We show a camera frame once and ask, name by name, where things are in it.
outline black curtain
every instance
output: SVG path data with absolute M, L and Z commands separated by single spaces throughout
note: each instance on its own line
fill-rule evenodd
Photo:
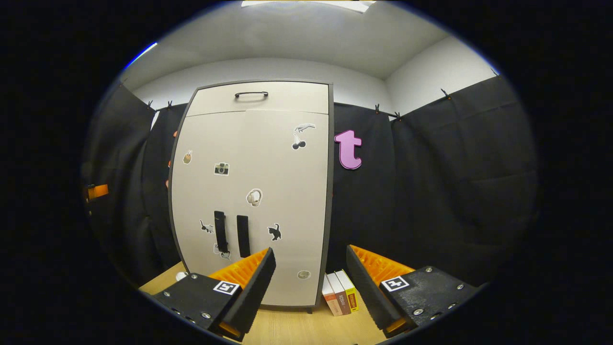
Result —
M 172 229 L 170 227 L 170 210 L 168 205 L 168 162 L 172 155 L 174 132 L 187 103 L 165 107 L 158 113 L 145 147 L 143 160 L 142 188 L 145 195 L 145 209 L 153 221 L 151 228 L 153 241 L 166 269 L 181 261 Z
M 535 214 L 536 154 L 528 117 L 501 77 L 392 122 L 393 252 L 469 284 L 492 279 Z
M 83 153 L 83 187 L 109 187 L 107 195 L 86 203 L 92 229 L 113 264 L 135 286 L 163 272 L 140 188 L 154 113 L 121 84 L 112 85 L 92 119 Z
M 353 130 L 362 140 L 356 157 L 362 165 L 345 169 L 338 159 L 339 144 L 334 148 L 334 186 L 332 219 L 326 271 L 347 270 L 346 246 L 358 247 L 384 255 L 395 246 L 391 239 L 394 211 L 394 142 L 389 114 L 376 114 L 347 104 L 334 104 L 335 135 Z

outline ceiling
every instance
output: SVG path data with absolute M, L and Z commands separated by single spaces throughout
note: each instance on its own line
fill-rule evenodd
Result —
M 393 2 L 364 13 L 309 2 L 241 7 L 223 2 L 158 41 L 120 76 L 135 90 L 200 64 L 243 58 L 289 58 L 353 69 L 385 80 L 449 34 Z

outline cabinet door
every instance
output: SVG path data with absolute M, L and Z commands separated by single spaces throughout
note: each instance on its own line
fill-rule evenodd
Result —
M 190 271 L 211 274 L 240 260 L 237 215 L 249 217 L 251 253 L 272 247 L 276 270 L 262 304 L 313 305 L 326 216 L 328 115 L 247 110 L 186 117 L 172 173 L 172 214 Z M 192 150 L 189 164 L 183 162 Z M 226 163 L 227 175 L 214 173 Z M 254 206 L 250 192 L 261 191 Z M 226 215 L 230 256 L 216 254 L 214 211 Z

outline black handle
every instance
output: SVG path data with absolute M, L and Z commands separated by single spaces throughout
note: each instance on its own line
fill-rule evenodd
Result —
M 266 91 L 260 91 L 260 92 L 239 92 L 234 94 L 234 97 L 238 98 L 240 95 L 245 95 L 247 93 L 261 93 L 264 95 L 264 97 L 268 96 L 268 93 Z
M 215 235 L 217 236 L 217 249 L 222 253 L 228 252 L 226 241 L 226 215 L 221 211 L 215 211 Z
M 249 217 L 237 215 L 236 226 L 238 228 L 238 250 L 240 251 L 240 257 L 246 258 L 251 255 L 251 249 L 249 248 Z

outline orange strap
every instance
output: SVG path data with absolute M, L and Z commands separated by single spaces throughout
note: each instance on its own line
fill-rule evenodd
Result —
M 94 188 L 87 189 L 87 192 L 90 200 L 96 199 L 109 193 L 109 185 L 97 185 Z

